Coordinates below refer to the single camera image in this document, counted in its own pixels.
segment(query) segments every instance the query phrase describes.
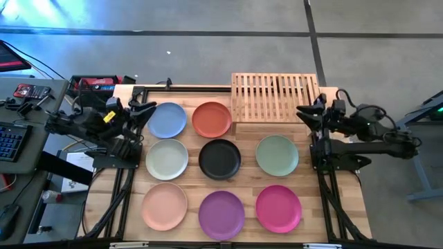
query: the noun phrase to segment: wooden table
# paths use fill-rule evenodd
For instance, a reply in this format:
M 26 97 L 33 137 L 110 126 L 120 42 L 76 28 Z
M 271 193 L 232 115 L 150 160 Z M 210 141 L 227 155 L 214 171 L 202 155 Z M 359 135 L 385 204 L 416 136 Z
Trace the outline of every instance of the wooden table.
M 131 97 L 130 85 L 118 85 L 114 95 L 123 104 Z M 335 98 L 335 87 L 322 87 L 320 91 L 327 94 L 329 104 Z M 143 129 L 143 155 L 140 167 L 136 170 L 132 188 L 125 241 L 213 241 L 206 236 L 199 226 L 198 211 L 203 199 L 216 190 L 228 190 L 236 194 L 243 202 L 246 222 L 242 231 L 231 241 L 238 242 L 326 242 L 325 221 L 320 201 L 320 190 L 316 172 L 311 168 L 309 155 L 310 138 L 303 124 L 238 124 L 235 135 L 227 133 L 222 138 L 235 143 L 242 155 L 242 166 L 238 173 L 227 181 L 215 181 L 203 174 L 199 168 L 198 156 L 200 149 L 211 139 L 199 136 L 192 127 L 191 117 L 194 110 L 202 103 L 216 101 L 230 107 L 230 93 L 159 93 L 150 92 L 149 101 L 175 102 L 180 104 L 188 114 L 185 129 L 175 139 L 180 140 L 188 149 L 189 163 L 184 173 L 172 180 L 183 188 L 188 197 L 188 212 L 184 220 L 174 229 L 157 232 L 145 225 L 141 218 L 141 203 L 144 195 L 153 185 L 161 181 L 153 178 L 146 170 L 145 155 L 147 150 L 158 138 L 150 135 L 147 128 Z M 296 144 L 300 161 L 294 172 L 285 177 L 266 174 L 259 168 L 255 160 L 255 148 L 259 141 L 272 134 L 281 134 Z M 93 183 L 88 195 L 85 211 L 87 230 L 100 219 L 109 206 L 116 170 L 106 169 Z M 356 176 L 349 172 L 337 172 L 338 188 L 343 209 L 360 231 L 371 237 L 368 218 Z M 263 228 L 255 216 L 255 200 L 263 188 L 273 184 L 281 184 L 291 188 L 302 203 L 302 220 L 298 227 L 288 234 L 276 234 Z M 120 208 L 114 219 L 115 234 L 120 216 Z M 334 230 L 338 234 L 336 215 L 333 214 Z

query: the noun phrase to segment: plate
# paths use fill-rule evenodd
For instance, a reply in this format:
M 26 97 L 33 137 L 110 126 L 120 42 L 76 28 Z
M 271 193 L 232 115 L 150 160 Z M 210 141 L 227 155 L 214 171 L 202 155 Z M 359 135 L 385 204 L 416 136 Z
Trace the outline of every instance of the plate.
M 286 176 L 298 164 L 297 147 L 284 136 L 263 138 L 255 150 L 258 165 L 272 176 Z
M 216 240 L 228 240 L 242 230 L 245 220 L 240 199 L 227 191 L 209 194 L 199 208 L 201 229 Z
M 145 195 L 141 216 L 146 225 L 158 231 L 175 228 L 188 209 L 185 192 L 174 183 L 159 183 Z
M 172 138 L 186 126 L 186 112 L 183 107 L 166 102 L 159 104 L 147 122 L 147 128 L 157 138 Z
M 255 202 L 258 221 L 269 231 L 291 232 L 302 218 L 302 204 L 289 188 L 281 185 L 266 187 Z
M 200 169 L 214 180 L 226 180 L 234 176 L 241 164 L 240 150 L 232 142 L 224 139 L 208 142 L 199 154 Z
M 175 139 L 156 142 L 146 154 L 146 169 L 162 181 L 174 179 L 181 175 L 188 165 L 188 150 Z
M 192 126 L 206 138 L 217 138 L 225 134 L 233 119 L 228 108 L 218 102 L 199 105 L 192 114 Z

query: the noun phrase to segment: orange plate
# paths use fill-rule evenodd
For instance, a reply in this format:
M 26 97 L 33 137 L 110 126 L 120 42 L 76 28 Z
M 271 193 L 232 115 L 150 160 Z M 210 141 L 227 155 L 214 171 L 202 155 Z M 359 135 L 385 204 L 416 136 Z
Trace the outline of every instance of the orange plate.
M 206 138 L 216 138 L 225 134 L 233 119 L 228 108 L 217 102 L 199 105 L 192 114 L 192 126 Z
M 188 200 L 185 192 L 174 183 L 159 183 L 147 192 L 141 205 L 146 225 L 157 231 L 176 227 L 185 217 Z

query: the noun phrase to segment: purple plate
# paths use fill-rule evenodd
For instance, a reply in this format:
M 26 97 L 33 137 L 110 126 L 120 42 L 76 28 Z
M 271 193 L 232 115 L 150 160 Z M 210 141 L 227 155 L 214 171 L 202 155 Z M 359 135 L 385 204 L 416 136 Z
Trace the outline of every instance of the purple plate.
M 216 240 L 228 240 L 237 235 L 244 225 L 242 201 L 227 191 L 209 194 L 201 203 L 199 222 L 203 232 Z

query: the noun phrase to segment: wooden slat tray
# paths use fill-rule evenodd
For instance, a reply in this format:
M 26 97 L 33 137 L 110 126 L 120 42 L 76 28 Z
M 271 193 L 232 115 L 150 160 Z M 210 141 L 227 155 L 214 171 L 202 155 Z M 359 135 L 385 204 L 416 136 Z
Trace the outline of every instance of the wooden slat tray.
M 231 87 L 234 123 L 302 123 L 296 107 L 320 93 L 315 74 L 233 73 Z

